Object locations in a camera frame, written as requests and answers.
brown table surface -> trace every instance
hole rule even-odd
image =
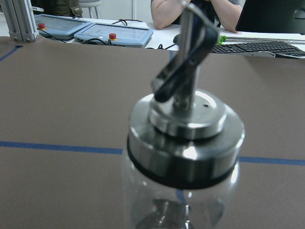
[[[0,37],[0,58],[16,43]],[[0,228],[123,228],[121,149],[173,51],[39,37],[0,61]],[[210,54],[199,88],[241,117],[241,177],[219,228],[305,225],[305,60]]]

clear glass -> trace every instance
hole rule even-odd
[[[180,190],[144,176],[125,149],[122,175],[125,229],[210,229],[215,228],[232,198],[239,165],[215,186]]]

blue painter's tape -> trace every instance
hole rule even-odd
[[[296,160],[296,159],[240,156],[239,161],[247,162],[247,163],[260,163],[260,164],[305,166],[305,160]]]
[[[90,146],[63,146],[63,145],[37,144],[37,143],[24,143],[24,142],[0,141],[0,147],[57,150],[57,151],[82,152],[82,153],[98,153],[98,154],[116,154],[116,155],[122,154],[122,149],[117,149],[117,148],[103,148],[103,147],[90,147]],[[297,159],[240,156],[239,161],[246,163],[258,163],[258,164],[305,166],[305,160],[297,160]]]
[[[176,196],[177,196],[178,200],[180,200],[182,203],[186,204],[186,199],[184,197],[183,190],[176,189]]]
[[[170,50],[170,61],[173,59],[173,50]]]
[[[4,142],[4,141],[0,141],[0,146],[25,148],[25,149],[72,151],[72,152],[83,152],[83,153],[122,154],[122,149],[89,147],[89,146],[62,146],[62,145],[36,144],[36,143],[24,143],[24,142]]]
[[[17,49],[23,47],[22,45],[15,45],[15,48],[10,51],[8,54],[5,54],[4,56],[0,57],[0,62],[3,61],[5,58],[7,58],[8,56],[12,55],[14,52],[17,51]]]

oil dispenser bottle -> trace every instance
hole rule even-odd
[[[196,88],[218,30],[195,5],[185,7],[178,53],[130,114],[122,156],[126,229],[214,228],[236,188],[244,125]]]

computer keyboard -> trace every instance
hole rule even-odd
[[[250,42],[216,45],[212,53],[245,53],[245,52],[271,52],[277,54],[302,55],[305,52],[286,42]]]

